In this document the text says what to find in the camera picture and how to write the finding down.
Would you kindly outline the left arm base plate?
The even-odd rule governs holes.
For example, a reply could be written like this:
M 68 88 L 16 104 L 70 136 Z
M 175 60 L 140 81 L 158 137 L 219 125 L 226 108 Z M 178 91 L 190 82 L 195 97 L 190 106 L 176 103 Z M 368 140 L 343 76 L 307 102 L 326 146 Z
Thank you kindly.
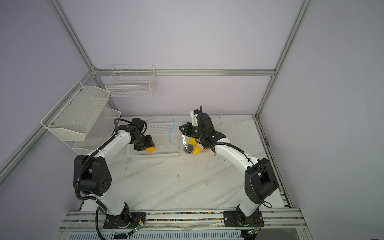
M 139 222 L 145 222 L 146 213 L 132 213 L 125 211 L 119 216 L 106 215 L 104 229 L 134 229 L 139 226 Z

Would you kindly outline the black round food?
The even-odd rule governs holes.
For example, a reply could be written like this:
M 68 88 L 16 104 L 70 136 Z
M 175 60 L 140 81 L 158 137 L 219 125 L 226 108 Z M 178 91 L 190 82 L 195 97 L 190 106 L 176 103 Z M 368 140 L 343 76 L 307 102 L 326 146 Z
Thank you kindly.
M 194 146 L 188 144 L 188 145 L 185 146 L 184 151 L 185 151 L 186 154 L 192 154 L 193 151 L 194 151 Z

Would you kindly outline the small yellow food piece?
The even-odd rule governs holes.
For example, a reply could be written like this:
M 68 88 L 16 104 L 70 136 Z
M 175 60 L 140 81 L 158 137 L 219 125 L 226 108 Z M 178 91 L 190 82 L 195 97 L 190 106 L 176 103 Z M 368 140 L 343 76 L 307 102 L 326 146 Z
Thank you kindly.
M 152 153 L 153 151 L 155 151 L 155 147 L 150 147 L 150 148 L 147 148 L 147 149 L 145 149 L 145 151 L 147 152 L 147 153 Z

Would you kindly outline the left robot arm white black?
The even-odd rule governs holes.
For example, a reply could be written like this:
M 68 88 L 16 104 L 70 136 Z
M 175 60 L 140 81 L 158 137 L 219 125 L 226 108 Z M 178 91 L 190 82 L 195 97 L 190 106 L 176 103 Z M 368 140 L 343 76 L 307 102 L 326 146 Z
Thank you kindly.
M 112 175 L 109 162 L 129 145 L 137 152 L 155 147 L 151 135 L 146 135 L 148 125 L 139 118 L 114 119 L 114 130 L 110 137 L 96 150 L 78 155 L 74 160 L 74 189 L 80 201 L 94 201 L 110 216 L 119 216 L 126 209 L 112 190 Z

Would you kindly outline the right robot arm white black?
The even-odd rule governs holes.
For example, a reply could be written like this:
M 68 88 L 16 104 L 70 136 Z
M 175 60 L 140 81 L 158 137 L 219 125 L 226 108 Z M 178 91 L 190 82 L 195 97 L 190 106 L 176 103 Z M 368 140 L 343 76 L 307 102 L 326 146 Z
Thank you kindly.
M 195 139 L 204 149 L 226 158 L 244 176 L 245 199 L 238 205 L 237 212 L 243 218 L 250 218 L 267 197 L 279 187 L 272 163 L 258 159 L 235 146 L 223 133 L 216 131 L 210 116 L 203 107 L 191 111 L 192 121 L 179 127 L 182 135 Z

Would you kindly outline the lower white mesh shelf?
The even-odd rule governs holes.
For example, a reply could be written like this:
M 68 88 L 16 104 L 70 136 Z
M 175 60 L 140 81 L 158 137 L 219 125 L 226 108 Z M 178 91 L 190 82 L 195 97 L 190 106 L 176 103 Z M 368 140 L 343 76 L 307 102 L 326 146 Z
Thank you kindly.
M 115 131 L 114 119 L 120 117 L 121 112 L 104 108 L 85 140 L 83 142 L 75 142 L 71 149 L 78 155 L 87 155 L 93 152 L 111 137 Z

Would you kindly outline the white mesh shelf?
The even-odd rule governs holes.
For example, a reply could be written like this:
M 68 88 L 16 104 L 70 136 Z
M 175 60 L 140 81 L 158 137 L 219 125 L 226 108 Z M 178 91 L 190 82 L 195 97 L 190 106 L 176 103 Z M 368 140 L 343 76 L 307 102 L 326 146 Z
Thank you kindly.
M 83 142 L 75 142 L 71 149 L 78 155 L 87 155 L 93 152 L 111 137 L 115 131 L 114 119 L 120 117 L 121 112 L 104 108 L 85 140 Z
M 41 120 L 63 142 L 83 142 L 110 99 L 110 92 L 77 82 Z

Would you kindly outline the white plastic perforated basket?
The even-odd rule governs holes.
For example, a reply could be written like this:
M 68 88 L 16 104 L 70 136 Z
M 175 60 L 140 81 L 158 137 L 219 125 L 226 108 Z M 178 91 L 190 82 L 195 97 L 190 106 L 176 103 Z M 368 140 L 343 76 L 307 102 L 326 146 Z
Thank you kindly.
M 155 144 L 155 150 L 151 153 L 146 151 L 137 152 L 133 145 L 128 146 L 127 154 L 129 157 L 174 157 L 181 154 L 180 142 L 182 134 L 178 127 L 182 125 L 181 121 L 148 123 L 146 135 L 150 135 Z

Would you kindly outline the clear zip top bag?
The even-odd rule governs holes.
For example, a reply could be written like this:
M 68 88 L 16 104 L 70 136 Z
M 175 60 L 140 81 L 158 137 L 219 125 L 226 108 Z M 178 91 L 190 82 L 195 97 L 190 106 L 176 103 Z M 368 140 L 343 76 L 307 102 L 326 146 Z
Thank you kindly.
M 171 130 L 170 130 L 169 136 L 168 136 L 168 140 L 169 140 L 170 144 L 172 144 L 174 147 L 176 147 L 178 155 L 193 155 L 193 153 L 192 154 L 186 154 L 184 151 L 185 146 L 188 145 L 189 140 L 190 140 L 189 137 L 184 136 L 181 133 L 181 131 L 179 130 L 179 126 L 183 125 L 184 122 L 180 121 L 180 120 L 175 120 L 175 119 L 172 119 L 172 120 L 173 120 L 173 124 L 172 124 Z M 196 146 L 199 146 L 202 150 L 201 153 L 198 155 L 210 153 L 209 149 L 203 148 L 203 146 L 200 144 L 200 140 L 196 140 L 196 141 L 197 141 Z

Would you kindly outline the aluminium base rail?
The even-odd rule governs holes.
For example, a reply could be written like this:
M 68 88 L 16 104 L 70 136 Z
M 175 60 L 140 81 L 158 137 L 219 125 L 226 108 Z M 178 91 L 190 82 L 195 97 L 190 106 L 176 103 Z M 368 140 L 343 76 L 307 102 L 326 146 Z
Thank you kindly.
M 240 240 L 287 232 L 294 240 L 313 237 L 299 209 L 261 209 L 241 225 L 234 210 L 132 211 L 132 222 L 118 227 L 104 214 L 68 212 L 57 240 Z

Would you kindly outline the upper white mesh shelf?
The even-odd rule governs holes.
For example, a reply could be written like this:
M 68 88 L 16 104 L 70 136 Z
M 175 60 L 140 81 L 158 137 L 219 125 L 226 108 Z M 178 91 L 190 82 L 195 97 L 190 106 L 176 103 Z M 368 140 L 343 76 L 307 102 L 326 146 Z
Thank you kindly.
M 77 82 L 41 120 L 63 142 L 83 142 L 110 99 L 110 92 Z

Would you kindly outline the yellow lemon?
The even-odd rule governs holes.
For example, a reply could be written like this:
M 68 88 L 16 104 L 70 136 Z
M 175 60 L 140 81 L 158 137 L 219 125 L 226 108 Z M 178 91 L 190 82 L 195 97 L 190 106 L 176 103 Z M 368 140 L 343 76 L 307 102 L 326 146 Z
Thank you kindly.
M 193 148 L 193 154 L 194 155 L 198 155 L 198 154 L 200 154 L 201 153 L 201 148 L 199 147 L 199 146 L 194 146 L 194 148 Z

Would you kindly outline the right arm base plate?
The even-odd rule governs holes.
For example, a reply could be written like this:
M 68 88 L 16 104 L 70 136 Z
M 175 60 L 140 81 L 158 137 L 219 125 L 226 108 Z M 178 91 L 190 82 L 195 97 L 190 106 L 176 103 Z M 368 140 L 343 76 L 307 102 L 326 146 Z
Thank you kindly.
M 241 211 L 224 211 L 225 227 L 264 227 L 264 218 L 260 211 L 245 216 Z

